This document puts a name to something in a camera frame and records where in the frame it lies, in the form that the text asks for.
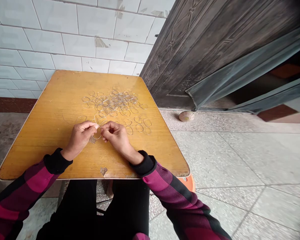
scratched table surface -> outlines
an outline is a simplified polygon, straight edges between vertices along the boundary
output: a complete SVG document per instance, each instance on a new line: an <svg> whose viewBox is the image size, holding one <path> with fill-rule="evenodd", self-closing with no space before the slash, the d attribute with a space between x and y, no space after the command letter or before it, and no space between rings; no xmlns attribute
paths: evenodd
<svg viewBox="0 0 300 240"><path fill-rule="evenodd" d="M92 120L97 112L94 107L84 108L86 105L82 98L89 96L90 90L108 95L114 86L119 92L137 94L138 101L145 104L147 109L137 108L139 113L131 113L129 117L120 113L117 117L108 115L106 120L118 121L126 126L124 120L130 119L133 135L129 135L129 140L136 150L145 150L149 155L154 155L157 161L175 176L188 176L190 174L188 164L141 77L58 70L44 89L2 163L0 179L16 179L28 167L39 162L45 154L52 154L58 147L64 148L71 135L73 128L71 124L74 124L80 116L87 116L87 120ZM150 135L136 129L138 123L134 121L134 117L150 119L152 123ZM83 120L85 117L80 117L77 123ZM96 138L98 134L100 136L99 130L95 134ZM137 175L111 144L104 143L101 138L90 141L74 159L73 164L59 177L59 179L104 178L129 179L137 178Z"/></svg>

hand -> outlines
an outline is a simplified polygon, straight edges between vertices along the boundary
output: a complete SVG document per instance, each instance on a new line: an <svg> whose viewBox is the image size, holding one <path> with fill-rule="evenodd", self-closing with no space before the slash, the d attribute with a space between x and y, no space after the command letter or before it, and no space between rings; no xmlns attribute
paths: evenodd
<svg viewBox="0 0 300 240"><path fill-rule="evenodd" d="M131 146L123 125L109 121L101 127L101 135L104 142L109 141L132 165L138 165L143 161L143 156Z"/></svg>
<svg viewBox="0 0 300 240"><path fill-rule="evenodd" d="M73 160L87 145L90 137L97 132L96 123L85 121L74 125L68 145L61 150L61 155L68 161Z"/></svg>

orange stool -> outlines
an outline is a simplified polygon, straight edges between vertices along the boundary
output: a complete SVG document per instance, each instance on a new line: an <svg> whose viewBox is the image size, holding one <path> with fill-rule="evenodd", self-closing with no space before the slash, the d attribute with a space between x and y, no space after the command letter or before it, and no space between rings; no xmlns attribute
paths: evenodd
<svg viewBox="0 0 300 240"><path fill-rule="evenodd" d="M189 191L196 191L196 184L194 182L192 174L190 174L188 177L178 177L178 179L189 189Z"/></svg>

dark door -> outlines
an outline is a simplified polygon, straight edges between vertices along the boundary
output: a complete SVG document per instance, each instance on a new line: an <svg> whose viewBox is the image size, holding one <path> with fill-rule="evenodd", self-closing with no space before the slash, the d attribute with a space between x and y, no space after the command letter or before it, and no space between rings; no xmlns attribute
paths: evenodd
<svg viewBox="0 0 300 240"><path fill-rule="evenodd" d="M300 1L176 0L140 74L159 107L192 108L185 90L300 26Z"/></svg>

sleeve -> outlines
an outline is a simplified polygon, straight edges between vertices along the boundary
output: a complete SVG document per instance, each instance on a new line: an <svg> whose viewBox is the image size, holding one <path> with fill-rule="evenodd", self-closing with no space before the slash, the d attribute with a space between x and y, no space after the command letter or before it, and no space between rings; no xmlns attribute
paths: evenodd
<svg viewBox="0 0 300 240"><path fill-rule="evenodd" d="M29 209L72 164L63 158L61 150L45 155L0 193L0 240L17 238Z"/></svg>
<svg viewBox="0 0 300 240"><path fill-rule="evenodd" d="M139 151L142 163L132 168L167 209L179 239L227 240L230 236L219 221L210 215L210 208L195 193L190 192L169 170L162 167L153 156Z"/></svg>

